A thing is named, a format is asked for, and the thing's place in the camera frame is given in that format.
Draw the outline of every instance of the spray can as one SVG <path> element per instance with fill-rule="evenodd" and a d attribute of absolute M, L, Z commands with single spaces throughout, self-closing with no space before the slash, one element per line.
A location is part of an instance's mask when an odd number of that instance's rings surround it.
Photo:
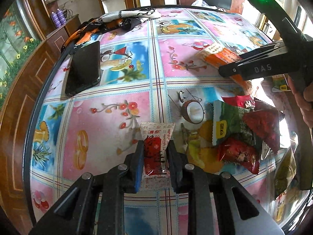
<path fill-rule="evenodd" d="M 60 23 L 61 23 L 62 25 L 64 25 L 64 24 L 66 23 L 66 19 L 65 19 L 65 17 L 64 17 L 63 11 L 60 10 L 60 9 L 57 9 L 57 16 L 58 16 L 58 18 L 59 18 L 59 20 L 60 20 Z"/>
<path fill-rule="evenodd" d="M 54 12 L 52 12 L 51 18 L 52 18 L 52 20 L 53 20 L 55 26 L 56 26 L 57 28 L 59 28 L 59 27 L 61 26 L 61 23 L 60 23 L 60 20 L 58 19 L 57 14 L 54 13 Z"/>

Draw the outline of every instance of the smartphone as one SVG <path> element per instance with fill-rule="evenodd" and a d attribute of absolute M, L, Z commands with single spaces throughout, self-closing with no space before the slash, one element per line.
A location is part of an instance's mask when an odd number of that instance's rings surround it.
<path fill-rule="evenodd" d="M 99 84 L 100 80 L 100 42 L 93 42 L 74 53 L 65 94 L 72 97 Z"/>

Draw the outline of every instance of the finger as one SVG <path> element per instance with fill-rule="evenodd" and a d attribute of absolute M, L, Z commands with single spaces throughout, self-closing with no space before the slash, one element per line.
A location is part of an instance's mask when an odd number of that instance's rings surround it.
<path fill-rule="evenodd" d="M 303 96 L 306 101 L 313 101 L 313 82 L 304 90 Z"/>
<path fill-rule="evenodd" d="M 295 88 L 295 84 L 293 83 L 293 80 L 290 76 L 288 76 L 288 86 L 290 87 L 290 90 L 293 94 L 298 93 L 298 91 Z"/>
<path fill-rule="evenodd" d="M 307 111 L 300 109 L 304 122 L 308 125 L 309 128 L 313 128 L 313 110 Z"/>
<path fill-rule="evenodd" d="M 304 99 L 302 94 L 300 94 L 299 92 L 296 92 L 294 96 L 295 96 L 295 101 L 297 102 L 298 106 L 301 109 L 307 110 L 307 111 L 312 110 L 312 105 Z"/>

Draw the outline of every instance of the candy wrapper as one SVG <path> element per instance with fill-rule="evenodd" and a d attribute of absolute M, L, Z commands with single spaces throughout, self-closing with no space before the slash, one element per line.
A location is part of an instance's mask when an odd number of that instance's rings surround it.
<path fill-rule="evenodd" d="M 295 157 L 290 147 L 275 171 L 275 198 L 284 192 L 297 173 Z"/>
<path fill-rule="evenodd" d="M 217 69 L 222 65 L 241 60 L 240 56 L 225 48 L 222 44 L 219 43 L 211 44 L 210 46 L 197 53 L 197 56 L 204 62 Z M 256 90 L 263 80 L 262 78 L 245 81 L 239 74 L 231 76 L 230 78 L 238 85 L 240 85 L 246 94 L 252 96 L 255 96 Z"/>
<path fill-rule="evenodd" d="M 218 160 L 225 160 L 239 163 L 252 174 L 259 173 L 260 161 L 259 155 L 254 147 L 229 137 L 218 146 Z"/>
<path fill-rule="evenodd" d="M 290 91 L 286 77 L 284 74 L 272 76 L 273 88 L 272 92 Z"/>
<path fill-rule="evenodd" d="M 216 100 L 213 102 L 213 112 L 213 146 L 222 143 L 234 133 L 240 133 L 245 143 L 255 144 L 253 132 L 242 120 L 243 115 L 250 112 L 249 109 L 235 107 Z"/>
<path fill-rule="evenodd" d="M 237 106 L 245 109 L 253 109 L 255 102 L 251 95 L 235 96 L 235 97 L 222 97 L 223 101 L 229 105 Z"/>
<path fill-rule="evenodd" d="M 165 150 L 171 139 L 175 123 L 141 123 L 140 131 L 144 140 L 145 174 L 166 175 Z"/>
<path fill-rule="evenodd" d="M 280 147 L 279 111 L 257 110 L 243 115 L 243 121 L 272 150 L 277 152 Z"/>

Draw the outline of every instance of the yellow label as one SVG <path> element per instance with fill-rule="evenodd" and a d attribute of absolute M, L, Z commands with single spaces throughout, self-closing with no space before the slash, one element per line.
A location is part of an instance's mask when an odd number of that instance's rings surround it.
<path fill-rule="evenodd" d="M 216 122 L 216 138 L 220 139 L 225 137 L 226 135 L 226 129 L 227 129 L 227 121 L 217 121 Z"/>
<path fill-rule="evenodd" d="M 281 86 L 280 86 L 280 89 L 281 89 L 282 91 L 287 91 L 287 85 L 281 85 Z"/>

